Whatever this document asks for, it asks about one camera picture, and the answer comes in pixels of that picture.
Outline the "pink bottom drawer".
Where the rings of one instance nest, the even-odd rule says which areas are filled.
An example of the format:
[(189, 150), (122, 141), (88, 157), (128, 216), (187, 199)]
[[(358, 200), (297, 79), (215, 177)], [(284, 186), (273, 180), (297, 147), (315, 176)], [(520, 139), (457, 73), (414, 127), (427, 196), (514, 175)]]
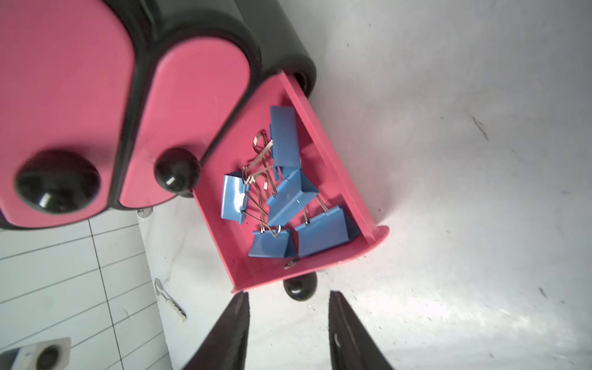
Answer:
[(249, 100), (194, 196), (237, 293), (361, 257), (389, 235), (284, 72)]

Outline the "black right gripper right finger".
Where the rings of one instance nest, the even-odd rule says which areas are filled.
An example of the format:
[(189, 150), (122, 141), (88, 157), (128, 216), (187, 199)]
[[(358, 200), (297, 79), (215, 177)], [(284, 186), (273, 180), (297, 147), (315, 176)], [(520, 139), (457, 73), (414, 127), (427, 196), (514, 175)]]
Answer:
[(393, 370), (340, 291), (331, 291), (328, 306), (332, 369)]

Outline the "pink drawer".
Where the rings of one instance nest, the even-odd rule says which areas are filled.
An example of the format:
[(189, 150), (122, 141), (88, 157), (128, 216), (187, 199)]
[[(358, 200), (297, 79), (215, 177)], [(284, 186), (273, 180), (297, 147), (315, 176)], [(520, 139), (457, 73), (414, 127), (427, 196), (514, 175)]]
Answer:
[(389, 235), (284, 72), (249, 100), (194, 196), (237, 293), (361, 257)]
[[(48, 228), (92, 217), (107, 206), (134, 70), (132, 41), (102, 1), (1, 4), (1, 211), (12, 225)], [(37, 154), (83, 157), (99, 175), (78, 211), (48, 214), (15, 188)]]
[(227, 40), (198, 37), (175, 45), (157, 64), (120, 193), (125, 208), (173, 197), (154, 174), (166, 150), (182, 147), (200, 159), (250, 82), (247, 57)]

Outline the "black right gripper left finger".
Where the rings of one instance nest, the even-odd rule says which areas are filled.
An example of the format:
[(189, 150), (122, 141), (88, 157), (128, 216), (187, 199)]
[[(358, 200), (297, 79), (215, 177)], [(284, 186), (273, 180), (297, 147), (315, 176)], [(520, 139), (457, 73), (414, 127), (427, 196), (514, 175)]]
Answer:
[(183, 369), (244, 369), (249, 326), (249, 296), (238, 293)]

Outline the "pink top drawer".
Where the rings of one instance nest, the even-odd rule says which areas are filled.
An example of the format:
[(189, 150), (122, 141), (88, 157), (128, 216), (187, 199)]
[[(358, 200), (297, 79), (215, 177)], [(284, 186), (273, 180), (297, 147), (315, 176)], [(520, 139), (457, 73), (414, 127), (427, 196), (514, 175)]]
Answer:
[[(92, 217), (107, 206), (134, 70), (132, 41), (102, 1), (1, 4), (1, 211), (12, 225), (48, 228)], [(37, 154), (83, 157), (99, 175), (78, 211), (48, 214), (15, 188)]]

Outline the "blue binder clip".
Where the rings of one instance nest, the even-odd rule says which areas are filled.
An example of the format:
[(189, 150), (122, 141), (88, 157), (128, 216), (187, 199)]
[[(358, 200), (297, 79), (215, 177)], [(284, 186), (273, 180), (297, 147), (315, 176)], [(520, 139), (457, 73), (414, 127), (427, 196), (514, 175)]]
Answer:
[(260, 224), (259, 231), (254, 231), (254, 240), (248, 253), (249, 257), (287, 259), (297, 257), (296, 246), (289, 229), (283, 229), (281, 226), (270, 226), (268, 223), (268, 213), (264, 209), (262, 192), (256, 183), (251, 188), (257, 193), (257, 200), (250, 196), (259, 211), (259, 217), (254, 217)]
[(239, 171), (224, 176), (220, 217), (238, 224), (243, 224), (247, 217), (252, 218), (259, 223), (262, 234), (269, 231), (277, 236), (282, 230), (268, 224), (261, 189), (253, 180), (245, 180)]
[(276, 181), (288, 180), (302, 169), (295, 110), (289, 106), (270, 108), (270, 135), (273, 143), (267, 150), (274, 161)]
[(319, 194), (302, 170), (286, 177), (277, 186), (277, 195), (266, 201), (270, 226), (286, 226)]
[(323, 212), (310, 218), (304, 208), (305, 222), (295, 228), (299, 257), (308, 257), (347, 244), (361, 234), (342, 205), (329, 209), (319, 195), (316, 199)]

